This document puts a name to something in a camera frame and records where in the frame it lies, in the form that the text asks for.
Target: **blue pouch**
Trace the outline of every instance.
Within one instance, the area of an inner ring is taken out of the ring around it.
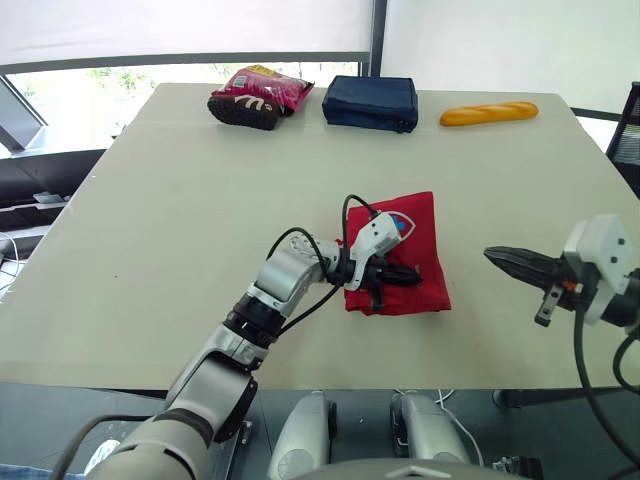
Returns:
[[[410,78],[338,75],[322,111],[332,125],[410,132],[418,124],[418,96]]]

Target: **folded red towel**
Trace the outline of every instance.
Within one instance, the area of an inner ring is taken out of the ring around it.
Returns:
[[[391,263],[416,268],[422,283],[413,287],[382,285],[381,311],[374,311],[371,296],[365,290],[345,290],[347,311],[360,310],[365,315],[405,315],[409,313],[451,310],[451,302],[444,282],[436,249],[436,227],[433,193],[422,192],[375,203],[373,208],[391,213],[405,239],[387,254]],[[353,245],[358,230],[369,222],[364,207],[352,208],[347,217],[349,246]]]

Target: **white table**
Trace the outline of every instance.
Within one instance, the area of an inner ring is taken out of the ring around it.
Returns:
[[[316,89],[263,132],[211,117],[212,89],[161,85],[89,174],[0,305],[0,380],[167,388],[283,230],[335,238],[347,193],[375,202],[431,190],[453,309],[364,317],[337,295],[272,346],[261,386],[578,385],[570,314],[536,325],[542,292],[482,255],[494,245],[557,255],[577,221],[608,212],[640,247],[636,198],[560,97],[420,92],[417,129],[398,135],[326,125]],[[438,124],[450,107],[520,99],[539,116]],[[606,324],[587,329],[595,385],[615,384],[622,338]],[[631,379],[637,353],[625,361]]]

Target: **black chair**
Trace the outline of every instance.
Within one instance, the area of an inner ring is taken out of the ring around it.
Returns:
[[[640,198],[640,82],[631,84],[622,118],[607,148],[607,157]]]

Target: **chips bag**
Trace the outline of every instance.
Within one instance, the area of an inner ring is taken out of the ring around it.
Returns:
[[[286,114],[297,112],[313,83],[287,77],[262,65],[238,70],[227,84],[213,95],[253,95],[273,100],[285,108]]]

